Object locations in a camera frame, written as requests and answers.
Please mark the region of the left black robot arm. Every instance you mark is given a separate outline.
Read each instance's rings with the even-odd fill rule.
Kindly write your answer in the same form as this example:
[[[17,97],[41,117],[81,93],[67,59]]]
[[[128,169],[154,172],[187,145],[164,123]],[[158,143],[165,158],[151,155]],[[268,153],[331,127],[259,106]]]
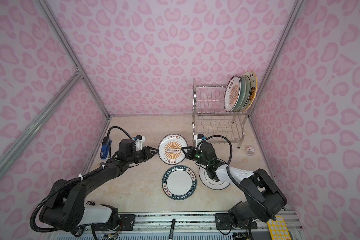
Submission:
[[[136,139],[123,139],[119,150],[97,169],[71,180],[56,181],[50,193],[37,205],[30,217],[30,227],[38,233],[65,231],[75,234],[89,225],[119,230],[119,210],[110,205],[88,206],[88,194],[106,182],[153,158],[159,152],[152,147],[136,146]]]

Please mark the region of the dark green rimmed plate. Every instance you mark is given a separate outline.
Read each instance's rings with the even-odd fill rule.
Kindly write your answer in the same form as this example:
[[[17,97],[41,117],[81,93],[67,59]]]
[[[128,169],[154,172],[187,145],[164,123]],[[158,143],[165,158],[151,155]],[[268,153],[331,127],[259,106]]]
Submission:
[[[197,188],[197,176],[186,166],[169,168],[162,177],[162,188],[167,197],[182,201],[192,196]]]

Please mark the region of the teal flower plate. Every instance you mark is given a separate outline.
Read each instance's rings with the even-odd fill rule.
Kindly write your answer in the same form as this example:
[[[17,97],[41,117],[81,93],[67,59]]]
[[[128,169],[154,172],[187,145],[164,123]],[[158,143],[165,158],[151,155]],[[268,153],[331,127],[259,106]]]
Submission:
[[[247,101],[248,93],[247,93],[247,80],[244,76],[240,76],[242,83],[244,84],[244,96],[242,97],[241,104],[239,105],[238,112],[244,112],[244,107]]]

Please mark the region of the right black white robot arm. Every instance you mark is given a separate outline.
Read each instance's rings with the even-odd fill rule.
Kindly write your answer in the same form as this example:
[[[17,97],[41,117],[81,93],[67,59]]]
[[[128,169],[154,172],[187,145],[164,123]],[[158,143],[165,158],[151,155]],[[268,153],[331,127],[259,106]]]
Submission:
[[[244,193],[246,201],[237,203],[228,211],[230,226],[239,229],[256,219],[263,223],[276,221],[277,214],[288,203],[285,195],[265,170],[246,171],[231,167],[231,143],[229,148],[227,161],[219,159],[213,145],[205,140],[196,147],[182,147],[181,150],[186,159],[204,167],[211,180],[229,183]]]

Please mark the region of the large orange sunburst plate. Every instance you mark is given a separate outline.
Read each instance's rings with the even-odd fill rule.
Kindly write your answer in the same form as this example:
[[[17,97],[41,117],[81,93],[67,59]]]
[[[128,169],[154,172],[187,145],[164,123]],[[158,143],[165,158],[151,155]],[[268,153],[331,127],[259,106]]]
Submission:
[[[227,112],[232,112],[236,107],[241,94],[241,79],[239,76],[233,76],[225,90],[224,108]]]

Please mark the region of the cat and stars plate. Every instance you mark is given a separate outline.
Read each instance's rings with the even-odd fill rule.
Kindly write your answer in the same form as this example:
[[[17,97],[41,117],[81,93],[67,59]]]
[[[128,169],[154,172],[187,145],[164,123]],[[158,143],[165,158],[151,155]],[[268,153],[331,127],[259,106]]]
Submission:
[[[253,104],[256,94],[257,94],[257,88],[258,88],[258,79],[257,79],[257,75],[255,72],[253,71],[247,71],[246,73],[244,73],[244,75],[249,76],[252,79],[252,83],[253,83],[253,87],[252,87],[252,102],[250,104],[250,106]]]

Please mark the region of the cream plate with red berries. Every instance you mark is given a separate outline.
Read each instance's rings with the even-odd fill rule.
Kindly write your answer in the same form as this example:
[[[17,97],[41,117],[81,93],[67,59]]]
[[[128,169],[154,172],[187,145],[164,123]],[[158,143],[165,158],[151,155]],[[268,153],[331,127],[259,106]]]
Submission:
[[[248,97],[247,97],[247,101],[244,107],[244,111],[246,111],[248,109],[248,107],[250,106],[251,102],[252,102],[252,87],[253,87],[253,83],[252,83],[252,79],[249,76],[244,75],[244,77],[247,80],[247,93],[248,93]]]

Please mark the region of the small orange sunburst plate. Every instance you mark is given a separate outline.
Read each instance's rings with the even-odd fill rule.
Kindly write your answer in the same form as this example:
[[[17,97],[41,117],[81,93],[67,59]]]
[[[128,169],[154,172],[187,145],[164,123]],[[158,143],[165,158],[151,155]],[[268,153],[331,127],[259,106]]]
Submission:
[[[182,147],[187,147],[186,139],[179,134],[169,134],[159,143],[159,158],[167,165],[177,165],[185,159]]]

